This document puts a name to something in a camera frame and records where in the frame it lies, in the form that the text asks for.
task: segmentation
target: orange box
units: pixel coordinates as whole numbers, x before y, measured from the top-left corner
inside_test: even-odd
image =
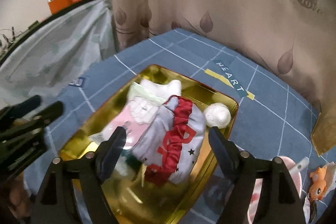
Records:
[[[72,4],[71,0],[53,0],[48,2],[50,12],[54,15],[60,10],[69,7]]]

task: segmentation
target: blue tablecloth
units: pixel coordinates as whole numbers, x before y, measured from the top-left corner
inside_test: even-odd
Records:
[[[218,70],[213,60],[221,60],[239,84],[255,95],[239,97],[237,91],[209,76],[206,69]],[[158,64],[189,76],[225,93],[239,102],[239,111],[230,140],[260,159],[285,155],[295,162],[310,158],[301,172],[303,190],[310,186],[309,172],[336,160],[336,148],[318,157],[310,134],[318,113],[296,91],[251,60],[212,40],[182,29],[172,30],[130,47],[101,63],[93,64],[82,76],[82,87],[68,86],[58,96],[65,113],[47,128],[49,151],[25,171],[32,193],[37,193],[43,176],[57,151],[105,100],[150,64]],[[203,194],[181,223],[215,223],[229,187],[217,168]],[[318,202],[318,217],[333,193]]]

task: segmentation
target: gold metal tray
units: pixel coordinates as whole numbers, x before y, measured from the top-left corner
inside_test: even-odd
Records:
[[[221,132],[229,138],[238,111],[238,103],[229,96],[214,90],[200,82],[168,70],[158,65],[150,65],[130,80],[89,117],[71,139],[60,150],[63,160],[82,157],[88,151],[95,151],[97,145],[91,142],[89,135],[101,132],[103,128],[123,109],[130,84],[148,79],[159,84],[167,84],[173,79],[182,83],[182,96],[190,99],[201,111],[212,103],[221,102],[231,112],[231,122]],[[183,185],[166,183],[162,187],[144,180],[145,165],[142,165],[134,180],[117,178],[113,173],[105,181],[102,189],[106,199],[120,224],[176,224],[193,206],[214,171],[216,158],[208,142],[206,129],[198,160],[190,179]]]

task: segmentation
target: yellow stripe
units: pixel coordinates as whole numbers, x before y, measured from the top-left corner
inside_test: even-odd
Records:
[[[216,79],[222,81],[224,84],[227,84],[228,86],[232,87],[233,86],[231,85],[230,81],[228,79],[226,79],[223,75],[219,75],[218,73],[215,73],[214,71],[212,70],[209,70],[209,69],[206,69],[204,71],[207,75],[210,75],[212,77],[215,77]],[[247,91],[247,98],[251,99],[251,100],[254,100],[254,94],[252,94],[251,92]]]

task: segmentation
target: orange cartoon figure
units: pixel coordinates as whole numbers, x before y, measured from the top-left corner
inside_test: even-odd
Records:
[[[319,167],[315,172],[311,172],[309,174],[309,177],[313,181],[313,185],[309,189],[309,200],[312,203],[313,200],[318,199],[321,200],[326,189],[327,184],[324,180],[327,172],[327,167]]]

